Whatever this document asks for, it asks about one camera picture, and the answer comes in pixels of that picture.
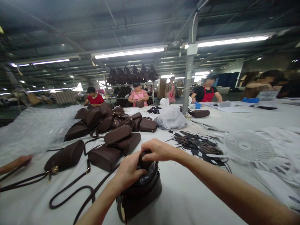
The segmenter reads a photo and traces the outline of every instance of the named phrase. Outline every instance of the red apron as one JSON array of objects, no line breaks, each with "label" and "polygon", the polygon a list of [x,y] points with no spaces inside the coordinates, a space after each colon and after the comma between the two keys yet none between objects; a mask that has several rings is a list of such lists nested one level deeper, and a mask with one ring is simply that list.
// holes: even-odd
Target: red apron
[{"label": "red apron", "polygon": [[213,88],[211,88],[212,92],[211,93],[206,93],[206,89],[205,89],[205,86],[203,85],[204,87],[204,98],[202,99],[201,102],[211,102],[213,100]]}]

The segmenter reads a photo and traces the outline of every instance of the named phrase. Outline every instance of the ceiling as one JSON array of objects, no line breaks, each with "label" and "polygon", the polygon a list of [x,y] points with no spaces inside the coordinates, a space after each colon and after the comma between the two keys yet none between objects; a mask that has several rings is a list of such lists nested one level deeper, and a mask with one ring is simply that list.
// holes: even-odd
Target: ceiling
[{"label": "ceiling", "polygon": [[[160,75],[184,76],[187,50],[172,46],[188,43],[190,20],[198,12],[196,41],[230,39],[271,33],[265,41],[200,47],[196,71],[217,70],[239,58],[262,54],[298,53],[299,4],[292,0],[0,0],[0,64],[9,65],[24,87],[73,87],[74,83],[103,80],[103,68],[154,64]],[[94,60],[91,54],[167,45],[164,52]],[[68,62],[19,67],[57,59]],[[0,88],[12,89],[5,71]]]}]

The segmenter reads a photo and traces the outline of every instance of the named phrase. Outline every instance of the white fan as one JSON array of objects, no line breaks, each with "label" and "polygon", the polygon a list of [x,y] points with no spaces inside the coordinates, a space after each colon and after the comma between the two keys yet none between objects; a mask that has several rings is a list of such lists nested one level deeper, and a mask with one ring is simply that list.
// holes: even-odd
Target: white fan
[{"label": "white fan", "polygon": [[224,137],[224,144],[229,150],[229,156],[219,156],[222,158],[230,155],[236,156],[248,162],[263,162],[275,156],[272,145],[264,138],[249,131],[230,132]]}]

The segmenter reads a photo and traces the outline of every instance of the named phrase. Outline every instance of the blue container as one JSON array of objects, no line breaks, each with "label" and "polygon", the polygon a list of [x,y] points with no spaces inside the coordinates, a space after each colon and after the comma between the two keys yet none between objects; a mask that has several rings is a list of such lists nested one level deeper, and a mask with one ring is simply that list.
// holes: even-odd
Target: blue container
[{"label": "blue container", "polygon": [[201,109],[201,103],[195,102],[196,109]]},{"label": "blue container", "polygon": [[247,103],[258,103],[259,102],[259,98],[246,98],[244,97],[242,99],[242,102],[247,102]]}]

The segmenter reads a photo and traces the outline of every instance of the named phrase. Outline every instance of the person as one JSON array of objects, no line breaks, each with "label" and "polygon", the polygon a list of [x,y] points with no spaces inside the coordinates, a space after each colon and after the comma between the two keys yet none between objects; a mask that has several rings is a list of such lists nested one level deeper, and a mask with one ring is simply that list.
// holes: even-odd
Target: person
[{"label": "person", "polygon": [[167,83],[166,89],[165,89],[165,97],[169,98],[169,104],[175,104],[175,92],[176,88],[174,85],[175,77],[170,78],[170,82]]},{"label": "person", "polygon": [[100,94],[98,94],[93,86],[87,88],[88,97],[83,104],[84,106],[87,104],[91,104],[93,107],[99,107],[104,103],[104,100]]},{"label": "person", "polygon": [[211,102],[213,96],[217,98],[218,102],[223,102],[222,95],[218,92],[216,87],[212,87],[216,80],[215,75],[207,75],[204,80],[204,85],[198,87],[191,95],[193,103],[195,102]]},{"label": "person", "polygon": [[261,91],[275,91],[279,87],[274,87],[274,84],[282,77],[283,73],[279,70],[266,71],[257,81],[247,83],[242,97],[255,98]]},{"label": "person", "polygon": [[139,83],[133,84],[134,90],[131,91],[128,101],[133,103],[133,107],[135,107],[135,102],[144,101],[144,106],[148,106],[147,101],[149,100],[149,95],[144,89],[141,89],[141,85]]},{"label": "person", "polygon": [[278,80],[278,85],[282,88],[276,98],[300,98],[300,79],[281,78]]},{"label": "person", "polygon": [[13,171],[15,168],[19,166],[27,166],[28,163],[31,161],[33,155],[28,156],[20,156],[19,158],[15,159],[14,161],[0,167],[0,176],[6,173]]},{"label": "person", "polygon": [[117,196],[147,173],[144,169],[137,170],[139,156],[146,150],[151,150],[152,153],[146,154],[142,158],[143,161],[173,160],[185,166],[248,224],[300,224],[299,215],[249,183],[179,148],[158,139],[152,139],[142,144],[141,151],[126,156],[122,160],[116,175],[88,211],[78,220],[77,225],[102,224]]}]

